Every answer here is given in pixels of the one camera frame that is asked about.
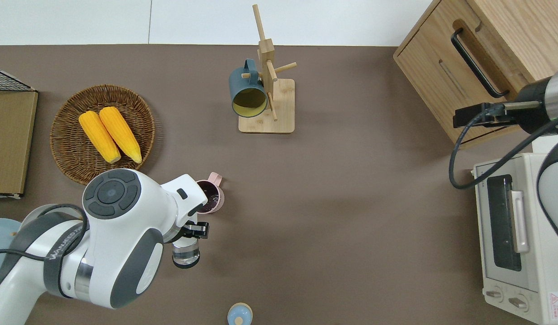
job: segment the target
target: yellow corn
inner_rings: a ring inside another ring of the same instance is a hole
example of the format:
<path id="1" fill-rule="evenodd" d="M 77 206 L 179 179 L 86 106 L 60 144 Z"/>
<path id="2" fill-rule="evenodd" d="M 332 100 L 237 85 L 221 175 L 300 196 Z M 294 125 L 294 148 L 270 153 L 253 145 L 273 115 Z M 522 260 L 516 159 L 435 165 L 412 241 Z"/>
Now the yellow corn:
<path id="1" fill-rule="evenodd" d="M 87 111 L 78 117 L 78 122 L 104 160 L 112 164 L 120 159 L 118 148 L 97 113 Z"/>
<path id="2" fill-rule="evenodd" d="M 106 127 L 106 130 L 108 130 L 108 133 L 122 152 L 132 158 L 135 163 L 140 164 L 143 161 L 143 157 L 140 154 L 140 146 L 138 146 L 133 132 L 122 115 L 120 115 L 118 109 L 112 106 L 105 107 L 101 109 L 99 114 L 104 127 Z"/>

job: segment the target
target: oven door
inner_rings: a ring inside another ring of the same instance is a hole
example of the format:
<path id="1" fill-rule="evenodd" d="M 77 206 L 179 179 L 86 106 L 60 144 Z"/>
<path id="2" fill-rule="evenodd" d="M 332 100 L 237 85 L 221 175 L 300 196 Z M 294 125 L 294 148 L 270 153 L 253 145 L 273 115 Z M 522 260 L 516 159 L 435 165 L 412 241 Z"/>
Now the oven door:
<path id="1" fill-rule="evenodd" d="M 536 200 L 528 188 L 532 175 L 526 160 L 522 155 L 512 158 L 477 186 L 479 225 L 485 277 L 538 292 L 536 260 L 529 241 L 535 216 L 523 204 Z M 476 166 L 477 175 L 492 165 Z"/>

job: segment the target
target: pink mug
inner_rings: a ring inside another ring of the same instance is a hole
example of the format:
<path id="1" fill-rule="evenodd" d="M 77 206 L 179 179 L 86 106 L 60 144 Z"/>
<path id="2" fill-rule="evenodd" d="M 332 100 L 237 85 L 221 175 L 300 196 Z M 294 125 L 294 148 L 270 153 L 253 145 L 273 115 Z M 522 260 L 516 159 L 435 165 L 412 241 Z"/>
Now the pink mug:
<path id="1" fill-rule="evenodd" d="M 222 180 L 223 177 L 221 175 L 212 172 L 208 179 L 197 181 L 197 184 L 207 196 L 207 203 L 198 210 L 198 214 L 212 214 L 223 206 L 225 194 L 219 187 Z"/>

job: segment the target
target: brown table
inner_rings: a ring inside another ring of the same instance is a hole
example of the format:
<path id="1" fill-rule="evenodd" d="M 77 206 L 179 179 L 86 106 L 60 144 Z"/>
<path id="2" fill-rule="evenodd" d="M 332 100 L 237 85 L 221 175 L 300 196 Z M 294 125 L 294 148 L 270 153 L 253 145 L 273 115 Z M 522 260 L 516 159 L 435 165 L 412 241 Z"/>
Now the brown table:
<path id="1" fill-rule="evenodd" d="M 277 46 L 277 64 L 299 64 L 281 74 L 296 84 L 295 132 L 270 135 L 239 132 L 230 107 L 227 78 L 254 46 L 0 46 L 0 68 L 40 91 L 25 196 L 0 199 L 0 218 L 81 202 L 48 133 L 66 99 L 96 84 L 149 103 L 157 141 L 142 172 L 225 178 L 196 267 L 174 267 L 166 247 L 127 307 L 43 295 L 28 324 L 222 325 L 239 301 L 259 325 L 529 324 L 483 301 L 475 194 L 449 184 L 452 143 L 394 50 Z M 462 152 L 458 176 L 524 137 Z"/>

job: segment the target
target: oven window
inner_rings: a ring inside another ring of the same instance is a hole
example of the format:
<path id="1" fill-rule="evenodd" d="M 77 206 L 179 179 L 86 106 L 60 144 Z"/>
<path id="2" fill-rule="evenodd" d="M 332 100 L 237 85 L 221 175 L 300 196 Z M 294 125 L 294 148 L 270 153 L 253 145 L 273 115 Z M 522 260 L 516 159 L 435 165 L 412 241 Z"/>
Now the oven window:
<path id="1" fill-rule="evenodd" d="M 513 249 L 511 202 L 507 192 L 512 190 L 512 176 L 500 175 L 487 179 L 491 239 L 495 265 L 512 271 L 521 271 L 520 254 Z"/>

